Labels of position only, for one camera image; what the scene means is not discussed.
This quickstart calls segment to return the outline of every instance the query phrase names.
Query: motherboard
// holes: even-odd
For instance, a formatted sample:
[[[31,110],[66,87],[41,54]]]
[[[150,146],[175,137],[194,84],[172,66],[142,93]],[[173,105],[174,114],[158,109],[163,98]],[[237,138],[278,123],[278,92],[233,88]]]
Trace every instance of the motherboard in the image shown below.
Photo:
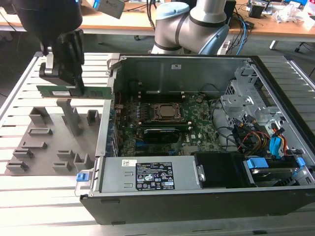
[[[220,150],[218,136],[210,119],[210,102],[201,94],[182,99],[130,97],[119,105],[117,129],[118,156],[191,155],[197,151]]]

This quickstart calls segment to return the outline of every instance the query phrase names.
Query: power supply label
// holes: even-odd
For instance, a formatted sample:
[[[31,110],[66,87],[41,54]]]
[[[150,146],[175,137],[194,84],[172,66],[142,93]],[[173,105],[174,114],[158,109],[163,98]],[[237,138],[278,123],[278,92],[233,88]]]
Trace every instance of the power supply label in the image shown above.
[[[137,163],[136,189],[138,191],[175,189],[172,162]]]

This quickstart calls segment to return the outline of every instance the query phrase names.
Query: blue latch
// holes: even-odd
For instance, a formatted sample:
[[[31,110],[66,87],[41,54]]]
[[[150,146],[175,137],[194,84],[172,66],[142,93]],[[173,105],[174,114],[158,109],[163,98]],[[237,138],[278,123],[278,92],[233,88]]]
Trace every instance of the blue latch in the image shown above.
[[[247,165],[250,169],[269,167],[266,159],[263,157],[252,157],[247,161]]]
[[[299,164],[300,167],[305,166],[305,161],[302,157],[298,157],[296,159],[297,163]]]
[[[77,174],[77,182],[87,182],[89,181],[88,173],[78,173]]]
[[[279,149],[281,147],[281,138],[279,137],[273,137],[270,140],[270,153],[276,157],[276,159],[281,159],[279,155]]]

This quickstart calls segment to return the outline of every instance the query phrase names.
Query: desk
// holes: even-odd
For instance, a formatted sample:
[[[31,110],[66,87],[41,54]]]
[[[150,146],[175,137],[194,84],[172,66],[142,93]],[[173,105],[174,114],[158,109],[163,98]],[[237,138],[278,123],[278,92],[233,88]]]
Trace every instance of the desk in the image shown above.
[[[247,0],[237,0],[237,8],[240,4],[245,4]],[[137,3],[126,3],[125,8],[131,9],[140,6]],[[7,15],[6,12],[0,8],[1,13],[11,23],[17,31],[25,31],[17,15]],[[302,24],[303,22],[288,22],[278,24],[272,16],[266,15],[261,19],[248,18],[248,12],[238,10],[239,14],[246,18],[246,20],[255,24],[250,37],[252,39],[260,40],[275,40],[275,41],[296,41],[296,42],[315,42],[315,28],[306,31]],[[101,12],[96,12],[93,9],[83,8],[83,23],[80,28],[84,33],[96,34],[127,34],[127,35],[154,35],[154,31],[150,26],[147,14],[140,12],[124,12],[120,20],[111,16],[105,15]],[[155,21],[155,10],[152,7],[152,17]],[[0,30],[13,31],[12,27],[0,16]],[[239,25],[231,22],[230,38],[238,34],[240,31]]]
[[[125,9],[132,9],[141,5],[144,6],[144,4],[126,2]],[[7,15],[3,8],[0,8],[0,12],[17,31],[25,31],[17,15]],[[154,22],[155,13],[155,9],[152,6],[152,18]],[[80,28],[83,29],[84,33],[154,35],[147,14],[143,12],[124,12],[120,19],[116,19],[83,6],[82,14],[83,22]],[[0,15],[0,30],[14,31],[5,19]]]
[[[315,28],[310,31],[306,31],[303,28],[303,22],[298,21],[277,23],[270,15],[262,15],[261,19],[249,18],[248,12],[245,11],[245,4],[247,0],[237,0],[236,8],[238,13],[246,21],[250,21],[255,24],[254,29],[250,34],[251,39],[258,40],[273,40],[270,49],[274,49],[277,41],[293,41],[293,42],[315,42]],[[229,34],[238,34],[239,25],[235,22],[231,22]]]

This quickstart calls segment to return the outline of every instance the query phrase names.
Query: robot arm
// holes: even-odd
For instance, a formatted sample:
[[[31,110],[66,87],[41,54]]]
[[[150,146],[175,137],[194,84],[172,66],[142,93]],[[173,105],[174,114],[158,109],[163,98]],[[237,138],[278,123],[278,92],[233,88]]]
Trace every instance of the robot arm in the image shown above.
[[[169,2],[157,8],[153,54],[176,54],[182,47],[198,54],[217,54],[228,35],[226,0],[197,0],[189,12],[183,2]]]
[[[12,0],[26,31],[41,42],[46,56],[39,70],[42,79],[71,86],[70,93],[84,93],[82,81],[83,31],[79,0]]]

